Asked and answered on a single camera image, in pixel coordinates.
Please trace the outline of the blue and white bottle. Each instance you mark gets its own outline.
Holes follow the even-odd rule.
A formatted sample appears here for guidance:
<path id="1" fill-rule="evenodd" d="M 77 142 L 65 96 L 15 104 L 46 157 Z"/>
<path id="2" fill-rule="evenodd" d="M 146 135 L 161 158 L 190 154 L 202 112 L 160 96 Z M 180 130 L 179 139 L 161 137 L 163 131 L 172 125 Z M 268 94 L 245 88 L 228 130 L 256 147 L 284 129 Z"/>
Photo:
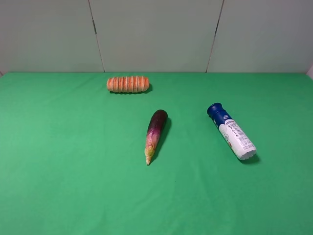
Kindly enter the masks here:
<path id="1" fill-rule="evenodd" d="M 207 109 L 207 114 L 239 160 L 247 160 L 256 154 L 257 149 L 255 145 L 223 108 L 221 103 L 210 105 Z"/>

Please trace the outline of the purple toy eggplant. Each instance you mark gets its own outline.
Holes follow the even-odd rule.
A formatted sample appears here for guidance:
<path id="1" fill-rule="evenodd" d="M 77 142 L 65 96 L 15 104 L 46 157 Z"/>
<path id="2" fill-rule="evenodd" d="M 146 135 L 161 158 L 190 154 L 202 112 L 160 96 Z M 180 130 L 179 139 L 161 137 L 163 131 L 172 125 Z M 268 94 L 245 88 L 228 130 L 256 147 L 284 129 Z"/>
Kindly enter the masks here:
<path id="1" fill-rule="evenodd" d="M 150 119 L 144 149 L 146 165 L 149 165 L 152 161 L 167 118 L 168 114 L 165 110 L 157 110 Z"/>

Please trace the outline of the orange sliced bread loaf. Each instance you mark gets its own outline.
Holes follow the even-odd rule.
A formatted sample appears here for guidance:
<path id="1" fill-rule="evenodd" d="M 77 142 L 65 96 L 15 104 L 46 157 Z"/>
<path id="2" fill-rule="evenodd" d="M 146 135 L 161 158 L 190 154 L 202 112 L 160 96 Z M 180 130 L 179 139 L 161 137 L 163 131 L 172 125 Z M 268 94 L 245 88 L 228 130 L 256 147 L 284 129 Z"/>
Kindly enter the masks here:
<path id="1" fill-rule="evenodd" d="M 107 80 L 107 90 L 113 93 L 140 93 L 148 90 L 149 79 L 145 76 L 113 77 Z"/>

